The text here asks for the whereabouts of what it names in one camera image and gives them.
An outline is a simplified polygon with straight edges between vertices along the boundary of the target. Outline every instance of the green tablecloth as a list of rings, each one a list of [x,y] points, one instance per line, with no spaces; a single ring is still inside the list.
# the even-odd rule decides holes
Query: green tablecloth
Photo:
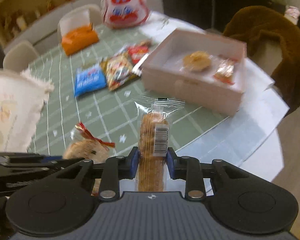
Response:
[[[110,92],[107,88],[75,99],[73,87],[78,67],[100,57],[110,56],[125,43],[136,43],[148,37],[138,29],[110,30],[97,26],[100,42],[67,57],[56,47],[29,65],[37,78],[52,80],[55,90],[42,109],[29,152],[62,155],[71,143],[70,131],[78,122],[104,141],[116,143],[114,154],[127,155],[137,145],[138,120],[134,98],[145,89],[140,79]],[[185,104],[172,116],[170,144],[178,150],[226,118],[203,107]]]

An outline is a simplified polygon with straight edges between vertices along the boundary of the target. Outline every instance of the orange box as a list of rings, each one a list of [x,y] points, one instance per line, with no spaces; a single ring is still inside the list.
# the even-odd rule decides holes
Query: orange box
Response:
[[[235,59],[234,85],[214,79],[218,66],[199,73],[181,70],[183,57],[198,50]],[[176,29],[144,61],[142,82],[148,90],[233,116],[245,91],[246,54],[244,42]]]
[[[98,41],[98,34],[93,30],[92,24],[90,24],[67,33],[62,37],[61,45],[66,55],[69,56]]]

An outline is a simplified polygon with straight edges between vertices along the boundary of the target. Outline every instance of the open box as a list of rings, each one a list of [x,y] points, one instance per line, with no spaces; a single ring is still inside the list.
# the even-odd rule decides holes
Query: open box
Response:
[[[183,57],[198,50],[237,60],[234,84],[215,80],[213,75],[218,66],[196,73],[182,69]],[[245,91],[245,57],[244,42],[176,29],[144,61],[142,81],[148,90],[232,116],[239,110]]]

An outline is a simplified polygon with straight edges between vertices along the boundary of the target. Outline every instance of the white label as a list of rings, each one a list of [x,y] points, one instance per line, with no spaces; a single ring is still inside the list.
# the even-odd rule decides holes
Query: white label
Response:
[[[153,156],[165,157],[168,151],[169,125],[156,124],[154,130]]]

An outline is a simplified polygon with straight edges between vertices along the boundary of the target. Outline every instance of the red and white bag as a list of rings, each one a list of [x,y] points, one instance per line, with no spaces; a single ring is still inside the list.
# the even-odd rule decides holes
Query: red and white bag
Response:
[[[145,22],[149,16],[146,0],[101,0],[103,22],[109,28],[126,28]]]

